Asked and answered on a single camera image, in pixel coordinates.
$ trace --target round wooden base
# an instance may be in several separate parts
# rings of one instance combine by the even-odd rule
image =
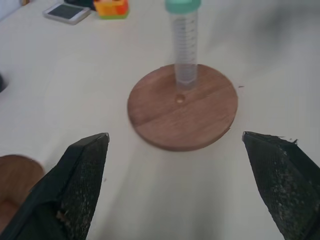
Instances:
[[[142,78],[127,110],[134,130],[148,143],[169,151],[192,151],[220,139],[234,121],[238,97],[219,71],[198,65],[195,88],[177,92],[173,65]]]

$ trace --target phone screen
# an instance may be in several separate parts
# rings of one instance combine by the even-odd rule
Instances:
[[[57,6],[55,9],[52,11],[48,12],[48,14],[61,17],[64,19],[71,19],[74,17],[76,14],[80,13],[83,10],[83,8],[80,7],[73,7],[73,6],[68,6],[68,5],[60,5]]]

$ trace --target hole in wooden disc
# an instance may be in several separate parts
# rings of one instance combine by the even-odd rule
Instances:
[[[175,101],[176,103],[178,104],[182,104],[184,101],[186,100],[186,97],[182,94],[178,94],[176,97],[175,97]]]

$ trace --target clear plastic tube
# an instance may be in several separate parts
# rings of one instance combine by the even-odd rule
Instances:
[[[197,83],[198,11],[170,15],[173,31],[175,78],[179,91],[190,90]]]

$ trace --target plastic test tube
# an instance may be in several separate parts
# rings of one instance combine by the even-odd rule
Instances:
[[[201,0],[165,0],[173,33],[174,70],[178,91],[197,83],[198,8]]]

